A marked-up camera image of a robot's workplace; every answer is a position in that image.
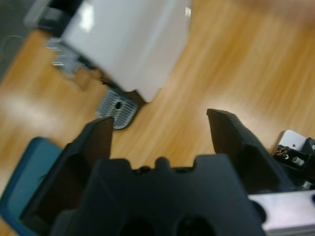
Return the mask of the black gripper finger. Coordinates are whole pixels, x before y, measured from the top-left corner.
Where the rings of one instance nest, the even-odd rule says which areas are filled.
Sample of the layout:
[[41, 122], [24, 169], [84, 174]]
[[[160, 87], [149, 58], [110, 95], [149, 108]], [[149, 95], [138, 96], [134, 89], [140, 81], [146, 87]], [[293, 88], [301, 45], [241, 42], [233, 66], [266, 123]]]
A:
[[249, 194], [295, 191], [295, 185], [260, 140], [230, 112], [208, 109], [215, 153], [229, 157]]
[[23, 210], [23, 222], [52, 223], [78, 206], [95, 163], [110, 157], [113, 123], [111, 117], [93, 120], [65, 146]]

